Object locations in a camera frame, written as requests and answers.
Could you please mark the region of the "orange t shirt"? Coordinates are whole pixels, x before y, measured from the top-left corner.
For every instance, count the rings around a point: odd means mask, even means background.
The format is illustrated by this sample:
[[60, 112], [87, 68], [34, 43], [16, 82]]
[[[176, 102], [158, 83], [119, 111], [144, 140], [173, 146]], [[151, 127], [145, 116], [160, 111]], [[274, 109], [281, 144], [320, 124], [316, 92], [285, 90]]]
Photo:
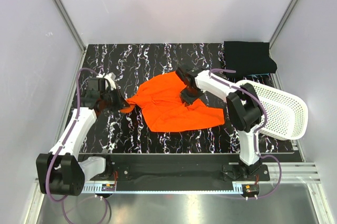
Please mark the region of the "orange t shirt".
[[150, 131], [155, 133], [179, 133], [225, 124], [220, 108], [208, 107], [200, 99], [185, 106], [180, 99], [184, 88], [174, 72], [157, 75], [139, 86], [136, 94], [127, 99], [129, 108], [121, 112], [130, 113], [138, 106]]

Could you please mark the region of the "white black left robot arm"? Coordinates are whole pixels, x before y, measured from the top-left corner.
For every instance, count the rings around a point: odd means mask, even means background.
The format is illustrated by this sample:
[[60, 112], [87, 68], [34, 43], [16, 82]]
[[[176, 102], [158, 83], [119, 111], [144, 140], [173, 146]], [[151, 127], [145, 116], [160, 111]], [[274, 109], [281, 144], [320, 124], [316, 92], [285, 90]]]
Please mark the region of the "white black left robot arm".
[[115, 84], [113, 73], [90, 78], [77, 101], [60, 139], [48, 153], [39, 154], [36, 159], [40, 190], [49, 196], [78, 196], [88, 180], [106, 172], [104, 157], [79, 161], [81, 146], [102, 112], [129, 106]]

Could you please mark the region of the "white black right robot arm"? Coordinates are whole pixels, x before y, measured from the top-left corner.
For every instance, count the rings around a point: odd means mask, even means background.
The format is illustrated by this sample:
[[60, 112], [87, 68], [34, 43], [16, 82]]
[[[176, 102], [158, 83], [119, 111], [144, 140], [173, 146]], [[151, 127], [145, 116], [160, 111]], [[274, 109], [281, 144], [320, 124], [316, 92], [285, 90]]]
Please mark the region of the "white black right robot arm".
[[266, 111], [251, 84], [238, 85], [216, 73], [226, 69], [192, 68], [182, 65], [175, 71], [185, 84], [180, 92], [182, 103], [192, 105], [205, 92], [209, 92], [226, 103], [227, 115], [232, 126], [237, 130], [240, 141], [240, 160], [231, 168], [224, 168], [223, 173], [232, 180], [247, 179], [256, 174], [262, 165], [257, 136], [261, 119], [267, 120]]

